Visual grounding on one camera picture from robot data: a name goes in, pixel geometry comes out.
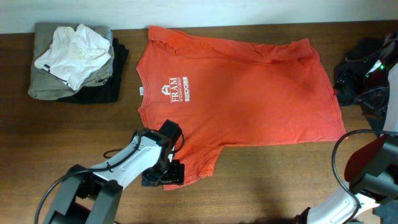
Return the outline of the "dark teal garment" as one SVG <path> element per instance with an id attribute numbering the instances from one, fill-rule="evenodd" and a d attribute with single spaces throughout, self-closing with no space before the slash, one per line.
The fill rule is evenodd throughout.
<path id="1" fill-rule="evenodd" d="M 341 106 L 358 105 L 354 102 L 360 92 L 363 78 L 375 61 L 379 59 L 383 50 L 382 39 L 366 37 L 361 39 L 353 49 L 346 53 L 345 58 L 334 68 L 335 84 L 338 103 Z M 385 118 L 370 118 L 365 116 L 371 129 L 381 130 Z"/>

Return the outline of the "black folded garment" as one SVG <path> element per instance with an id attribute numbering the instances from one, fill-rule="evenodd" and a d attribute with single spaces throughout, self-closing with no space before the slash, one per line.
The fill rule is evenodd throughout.
<path id="1" fill-rule="evenodd" d="M 117 102 L 123 68 L 129 55 L 129 49 L 120 44 L 117 38 L 113 39 L 114 60 L 113 73 L 110 78 L 101 86 L 83 87 L 76 94 L 68 97 L 59 98 L 57 101 L 62 103 L 77 104 L 99 104 Z"/>

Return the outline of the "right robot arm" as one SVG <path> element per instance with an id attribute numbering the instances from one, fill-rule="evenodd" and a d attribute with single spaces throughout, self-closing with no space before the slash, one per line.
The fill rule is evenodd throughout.
<path id="1" fill-rule="evenodd" d="M 335 67 L 334 89 L 341 106 L 361 107 L 368 132 L 377 138 L 352 154 L 343 178 L 336 170 L 337 150 L 344 139 L 364 131 L 337 140 L 331 167 L 339 189 L 293 223 L 354 223 L 360 213 L 397 200 L 397 32 L 360 40 Z"/>

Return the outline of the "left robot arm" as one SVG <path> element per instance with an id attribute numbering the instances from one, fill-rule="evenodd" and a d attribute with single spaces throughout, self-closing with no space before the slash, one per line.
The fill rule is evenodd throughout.
<path id="1" fill-rule="evenodd" d="M 115 223 L 122 192 L 138 176 L 144 187 L 182 185 L 185 166 L 174 155 L 183 138 L 166 120 L 159 130 L 136 130 L 128 146 L 100 164 L 71 167 L 48 189 L 58 192 L 44 223 Z"/>

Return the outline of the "red orange t-shirt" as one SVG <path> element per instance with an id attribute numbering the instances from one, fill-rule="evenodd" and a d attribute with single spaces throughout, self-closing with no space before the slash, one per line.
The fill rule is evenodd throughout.
<path id="1" fill-rule="evenodd" d="M 341 110 L 308 39 L 255 44 L 151 26 L 136 70 L 145 127 L 177 123 L 184 183 L 211 176 L 225 147 L 336 141 Z"/>

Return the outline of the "white folded shirt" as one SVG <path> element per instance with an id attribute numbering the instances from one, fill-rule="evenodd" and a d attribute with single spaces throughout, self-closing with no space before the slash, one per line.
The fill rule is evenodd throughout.
<path id="1" fill-rule="evenodd" d="M 76 29 L 59 26 L 49 49 L 34 65 L 76 91 L 111 58 L 110 45 L 108 39 L 83 24 Z"/>

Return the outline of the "olive grey folded garment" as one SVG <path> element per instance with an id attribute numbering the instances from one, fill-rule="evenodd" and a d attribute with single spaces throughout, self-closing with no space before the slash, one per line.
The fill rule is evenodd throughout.
<path id="1" fill-rule="evenodd" d="M 114 47 L 109 39 L 111 31 L 107 26 L 87 26 L 110 41 L 111 45 L 109 54 L 111 55 L 111 58 L 99 70 L 91 73 L 91 75 L 76 91 L 69 88 L 51 74 L 35 67 L 35 60 L 49 49 L 50 44 L 52 43 L 53 33 L 57 27 L 66 26 L 76 29 L 78 25 L 80 24 L 59 22 L 36 23 L 34 35 L 34 56 L 30 72 L 30 87 L 28 89 L 28 94 L 31 97 L 38 100 L 57 100 L 59 98 L 72 96 L 83 87 L 104 85 L 104 83 L 110 78 L 114 60 Z"/>

